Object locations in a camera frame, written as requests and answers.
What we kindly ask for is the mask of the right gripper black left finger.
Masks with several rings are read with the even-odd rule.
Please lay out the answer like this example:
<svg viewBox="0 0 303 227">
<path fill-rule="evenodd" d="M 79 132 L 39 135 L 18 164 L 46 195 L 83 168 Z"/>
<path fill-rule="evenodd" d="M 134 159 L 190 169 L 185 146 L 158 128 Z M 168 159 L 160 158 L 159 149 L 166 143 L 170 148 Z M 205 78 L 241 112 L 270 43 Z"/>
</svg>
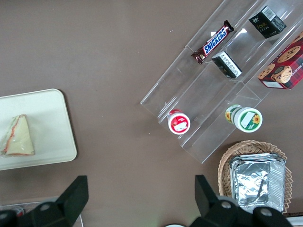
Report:
<svg viewBox="0 0 303 227">
<path fill-rule="evenodd" d="M 86 175 L 79 175 L 54 202 L 41 203 L 22 216 L 17 216 L 14 210 L 2 210 L 0 225 L 2 227 L 72 227 L 88 199 L 88 178 Z"/>
</svg>

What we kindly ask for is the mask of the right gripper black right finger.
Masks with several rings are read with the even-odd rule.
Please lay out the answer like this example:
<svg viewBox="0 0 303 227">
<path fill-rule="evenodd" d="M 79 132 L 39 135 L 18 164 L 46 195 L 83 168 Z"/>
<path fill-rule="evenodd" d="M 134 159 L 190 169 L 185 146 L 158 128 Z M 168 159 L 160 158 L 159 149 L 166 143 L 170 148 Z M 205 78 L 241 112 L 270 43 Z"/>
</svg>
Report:
<svg viewBox="0 0 303 227">
<path fill-rule="evenodd" d="M 282 213 L 270 207 L 257 207 L 253 213 L 226 199 L 218 199 L 204 175 L 195 176 L 195 200 L 200 216 L 192 227 L 290 227 Z"/>
</svg>

